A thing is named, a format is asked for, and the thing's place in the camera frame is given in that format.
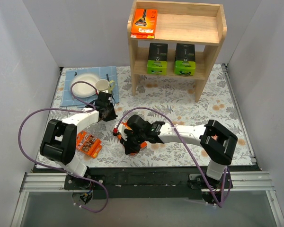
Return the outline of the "orange razor box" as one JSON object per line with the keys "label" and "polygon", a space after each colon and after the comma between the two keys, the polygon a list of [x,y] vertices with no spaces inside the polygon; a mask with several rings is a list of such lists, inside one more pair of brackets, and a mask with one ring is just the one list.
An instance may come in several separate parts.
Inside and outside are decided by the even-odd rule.
{"label": "orange razor box", "polygon": [[102,141],[86,131],[81,131],[76,138],[76,149],[91,158],[96,158],[102,149]]}
{"label": "orange razor box", "polygon": [[131,38],[154,39],[158,11],[156,9],[136,9],[131,27]]}
{"label": "orange razor box", "polygon": [[139,153],[139,151],[142,149],[147,148],[147,143],[139,142],[136,137],[134,137],[133,132],[129,133],[129,136],[127,136],[126,139],[123,138],[123,136],[126,136],[127,134],[124,132],[125,130],[132,130],[126,122],[122,122],[118,127],[118,133],[117,138],[119,139],[120,143],[123,145],[125,154],[134,156]]}

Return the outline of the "green black razor box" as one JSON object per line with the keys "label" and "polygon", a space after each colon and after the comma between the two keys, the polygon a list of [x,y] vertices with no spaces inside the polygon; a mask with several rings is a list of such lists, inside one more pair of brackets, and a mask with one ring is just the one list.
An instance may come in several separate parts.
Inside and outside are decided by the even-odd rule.
{"label": "green black razor box", "polygon": [[195,73],[195,69],[195,45],[177,43],[174,73],[182,76],[192,76]]}
{"label": "green black razor box", "polygon": [[147,60],[147,74],[167,74],[168,44],[150,43]]}

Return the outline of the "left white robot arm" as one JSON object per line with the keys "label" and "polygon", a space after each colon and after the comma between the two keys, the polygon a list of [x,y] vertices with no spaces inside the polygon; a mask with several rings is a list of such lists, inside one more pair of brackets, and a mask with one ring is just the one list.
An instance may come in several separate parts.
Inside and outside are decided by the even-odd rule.
{"label": "left white robot arm", "polygon": [[100,91],[93,103],[95,107],[84,108],[63,120],[51,119],[45,129],[40,154],[58,163],[67,172],[77,175],[75,184],[81,189],[91,185],[91,177],[86,174],[87,166],[76,155],[77,134],[99,121],[111,121],[117,118],[112,95]]}

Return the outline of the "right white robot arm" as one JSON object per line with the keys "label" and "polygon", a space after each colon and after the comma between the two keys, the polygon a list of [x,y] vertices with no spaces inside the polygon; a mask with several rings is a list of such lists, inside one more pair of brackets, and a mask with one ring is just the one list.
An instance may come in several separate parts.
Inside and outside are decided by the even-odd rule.
{"label": "right white robot arm", "polygon": [[210,188],[221,184],[222,174],[231,164],[238,142],[238,137],[216,120],[209,120],[205,125],[173,126],[168,122],[150,123],[135,114],[121,123],[117,131],[127,155],[139,153],[144,142],[166,144],[184,141],[202,147],[210,157],[204,179]]}

